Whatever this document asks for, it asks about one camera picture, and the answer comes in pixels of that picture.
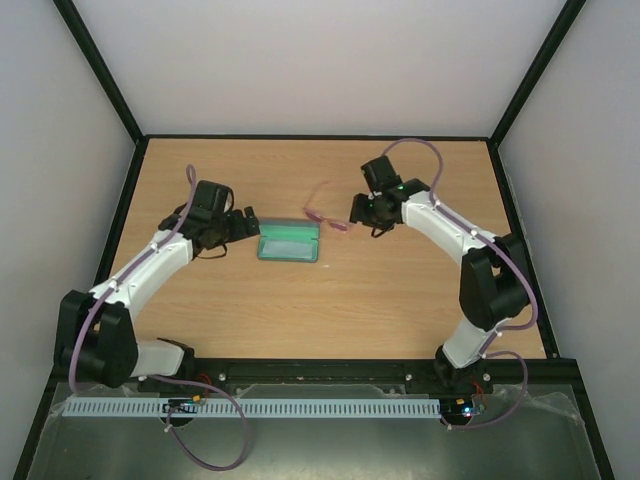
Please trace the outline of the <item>pink sunglasses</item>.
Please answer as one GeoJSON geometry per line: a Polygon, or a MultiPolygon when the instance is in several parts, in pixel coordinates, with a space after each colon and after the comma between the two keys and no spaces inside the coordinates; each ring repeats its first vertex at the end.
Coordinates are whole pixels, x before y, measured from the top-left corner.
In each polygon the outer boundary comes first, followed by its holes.
{"type": "Polygon", "coordinates": [[[330,205],[330,186],[329,181],[318,183],[304,203],[302,212],[310,221],[326,225],[336,232],[348,234],[355,224],[346,217],[339,216],[337,210],[330,205]]]}

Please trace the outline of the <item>grey-blue glasses case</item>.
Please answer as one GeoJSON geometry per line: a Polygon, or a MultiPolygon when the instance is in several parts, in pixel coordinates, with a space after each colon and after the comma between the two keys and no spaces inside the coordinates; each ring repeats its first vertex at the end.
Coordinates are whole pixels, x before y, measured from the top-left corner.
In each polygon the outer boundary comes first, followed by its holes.
{"type": "Polygon", "coordinates": [[[298,219],[262,218],[257,257],[263,261],[315,263],[320,225],[298,219]]]}

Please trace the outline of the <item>blue cleaning cloth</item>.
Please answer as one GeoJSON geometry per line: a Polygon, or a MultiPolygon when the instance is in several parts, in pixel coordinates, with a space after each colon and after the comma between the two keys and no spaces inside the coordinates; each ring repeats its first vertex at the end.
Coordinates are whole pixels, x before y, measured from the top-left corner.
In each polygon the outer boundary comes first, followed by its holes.
{"type": "Polygon", "coordinates": [[[314,246],[304,242],[270,240],[264,243],[262,254],[270,257],[312,258],[314,246]]]}

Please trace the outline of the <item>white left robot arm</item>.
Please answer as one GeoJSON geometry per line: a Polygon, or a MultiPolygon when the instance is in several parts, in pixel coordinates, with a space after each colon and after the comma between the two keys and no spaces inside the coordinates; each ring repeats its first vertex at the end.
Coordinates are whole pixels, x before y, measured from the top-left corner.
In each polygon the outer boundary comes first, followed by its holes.
{"type": "Polygon", "coordinates": [[[150,242],[117,273],[87,292],[61,300],[54,364],[71,382],[85,377],[110,388],[132,377],[173,376],[187,346],[167,339],[139,341],[134,322],[147,302],[205,250],[258,235],[252,207],[237,209],[233,190],[201,180],[187,202],[164,218],[150,242]]]}

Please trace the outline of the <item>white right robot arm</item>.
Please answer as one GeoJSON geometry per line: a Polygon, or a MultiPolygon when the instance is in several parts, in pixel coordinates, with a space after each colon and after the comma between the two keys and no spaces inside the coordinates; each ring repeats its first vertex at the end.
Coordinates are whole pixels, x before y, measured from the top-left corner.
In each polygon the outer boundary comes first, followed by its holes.
{"type": "Polygon", "coordinates": [[[435,354],[434,370],[445,390],[460,390],[493,341],[506,330],[524,330],[539,306],[526,269],[524,246],[514,235],[496,236],[448,208],[434,187],[403,181],[388,156],[361,166],[368,194],[354,196],[350,221],[378,238],[406,225],[425,235],[460,267],[463,318],[435,354]]]}

